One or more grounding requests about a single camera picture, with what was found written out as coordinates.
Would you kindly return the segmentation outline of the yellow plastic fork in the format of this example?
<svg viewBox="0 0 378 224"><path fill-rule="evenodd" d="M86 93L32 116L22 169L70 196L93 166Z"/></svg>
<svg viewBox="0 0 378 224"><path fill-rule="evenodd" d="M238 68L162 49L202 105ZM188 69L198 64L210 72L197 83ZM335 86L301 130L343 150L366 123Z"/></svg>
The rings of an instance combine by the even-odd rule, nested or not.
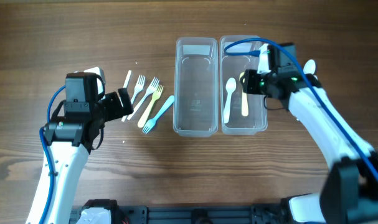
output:
<svg viewBox="0 0 378 224"><path fill-rule="evenodd" d="M163 88L164 87L162 85L159 85L157 87L156 91L153 93L152 99L151 99L149 105L147 106L147 108L145 109L145 111L143 112L142 116L140 117L140 119L138 121L138 127L139 128L143 128L145 126L145 123L148 120L149 114L150 114L151 110L153 109L155 102L157 100L159 100L161 95L162 95Z"/></svg>

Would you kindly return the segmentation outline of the yellow plastic spoon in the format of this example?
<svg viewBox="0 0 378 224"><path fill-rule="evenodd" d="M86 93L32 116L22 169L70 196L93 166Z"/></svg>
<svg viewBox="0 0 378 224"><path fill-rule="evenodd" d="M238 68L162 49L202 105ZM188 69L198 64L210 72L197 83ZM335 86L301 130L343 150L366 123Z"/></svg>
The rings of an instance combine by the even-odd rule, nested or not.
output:
<svg viewBox="0 0 378 224"><path fill-rule="evenodd" d="M244 117L248 116L248 99L247 94L244 91L242 91L241 114Z"/></svg>

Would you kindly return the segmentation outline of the white spoon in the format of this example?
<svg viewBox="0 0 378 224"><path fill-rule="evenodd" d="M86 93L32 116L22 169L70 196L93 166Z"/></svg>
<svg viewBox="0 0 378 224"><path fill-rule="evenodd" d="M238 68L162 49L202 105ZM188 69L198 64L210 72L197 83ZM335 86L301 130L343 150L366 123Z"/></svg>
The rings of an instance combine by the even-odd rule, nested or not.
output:
<svg viewBox="0 0 378 224"><path fill-rule="evenodd" d="M316 62L313 59L309 59L303 67L303 72L305 75L314 75L316 72Z"/></svg>
<svg viewBox="0 0 378 224"><path fill-rule="evenodd" d="M232 100L232 93L236 89L236 81L235 78L231 77L227 80L225 90L227 92L227 98L224 106L224 111L223 111L223 118L224 118L224 124L227 124L230 119L230 105L231 105L231 100Z"/></svg>

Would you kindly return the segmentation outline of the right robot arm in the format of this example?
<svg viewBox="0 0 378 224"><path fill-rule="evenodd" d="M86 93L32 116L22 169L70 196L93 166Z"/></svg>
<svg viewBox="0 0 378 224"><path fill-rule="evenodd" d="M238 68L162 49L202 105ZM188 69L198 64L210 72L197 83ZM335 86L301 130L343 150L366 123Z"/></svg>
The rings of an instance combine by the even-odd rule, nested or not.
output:
<svg viewBox="0 0 378 224"><path fill-rule="evenodd" d="M321 150L329 174L319 193L288 199L297 223L365 223L378 220L378 154L330 102L314 71L295 59L293 44L265 40L256 69L240 82L245 93L281 101L283 108L307 129Z"/></svg>

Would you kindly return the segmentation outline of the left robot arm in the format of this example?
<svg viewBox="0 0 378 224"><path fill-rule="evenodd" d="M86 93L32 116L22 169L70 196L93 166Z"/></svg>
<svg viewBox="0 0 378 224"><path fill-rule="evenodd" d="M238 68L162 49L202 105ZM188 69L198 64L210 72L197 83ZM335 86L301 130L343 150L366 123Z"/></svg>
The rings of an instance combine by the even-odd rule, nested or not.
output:
<svg viewBox="0 0 378 224"><path fill-rule="evenodd" d="M126 88L106 93L99 67L67 74L61 90L65 99L56 109L47 108L47 122L39 130L44 161L27 223L69 222L94 140L103 140L106 122L133 112Z"/></svg>

